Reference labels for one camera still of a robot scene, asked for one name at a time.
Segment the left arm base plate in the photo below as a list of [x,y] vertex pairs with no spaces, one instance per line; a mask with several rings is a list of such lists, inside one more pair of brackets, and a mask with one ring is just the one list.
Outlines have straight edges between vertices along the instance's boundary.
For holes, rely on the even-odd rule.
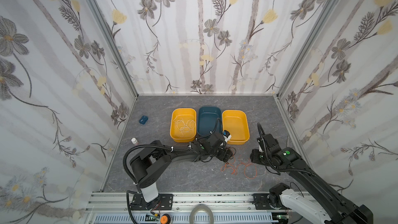
[[170,211],[173,206],[173,194],[159,194],[147,203],[141,194],[128,192],[127,205],[132,211]]

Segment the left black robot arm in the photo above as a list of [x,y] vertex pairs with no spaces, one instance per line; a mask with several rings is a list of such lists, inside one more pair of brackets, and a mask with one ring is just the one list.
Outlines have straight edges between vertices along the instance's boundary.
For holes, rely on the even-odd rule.
[[189,142],[184,146],[166,146],[159,140],[129,149],[122,164],[133,180],[138,193],[147,204],[158,200],[157,180],[173,162],[210,162],[213,158],[227,163],[234,152],[227,146],[231,139],[229,131],[214,132]]

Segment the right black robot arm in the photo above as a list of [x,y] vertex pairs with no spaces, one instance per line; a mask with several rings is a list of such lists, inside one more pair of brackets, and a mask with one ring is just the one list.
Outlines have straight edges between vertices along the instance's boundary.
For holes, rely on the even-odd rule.
[[253,163],[272,168],[277,173],[287,173],[315,199],[307,200],[289,186],[280,183],[269,191],[273,208],[287,207],[313,224],[372,224],[374,216],[365,205],[358,206],[338,193],[317,175],[306,161],[292,148],[282,149],[271,135],[259,133],[258,149],[253,149]]

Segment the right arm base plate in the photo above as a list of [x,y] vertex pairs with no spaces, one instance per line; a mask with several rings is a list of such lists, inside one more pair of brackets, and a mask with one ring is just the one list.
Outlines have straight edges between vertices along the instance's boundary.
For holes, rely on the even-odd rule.
[[253,204],[256,210],[270,210],[270,211],[278,211],[278,210],[287,210],[286,207],[282,205],[273,206],[272,202],[269,199],[269,194],[253,194]]

